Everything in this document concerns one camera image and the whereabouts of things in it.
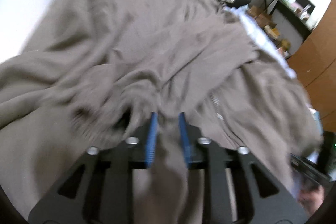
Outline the person's right hand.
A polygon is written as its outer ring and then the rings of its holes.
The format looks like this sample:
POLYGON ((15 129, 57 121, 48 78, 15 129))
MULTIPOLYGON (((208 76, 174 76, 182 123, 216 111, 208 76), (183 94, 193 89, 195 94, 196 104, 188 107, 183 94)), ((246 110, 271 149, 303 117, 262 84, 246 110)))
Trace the person's right hand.
POLYGON ((325 199, 325 188, 318 186, 313 190, 302 189, 299 192, 298 202, 309 216, 312 216, 322 205, 325 199))

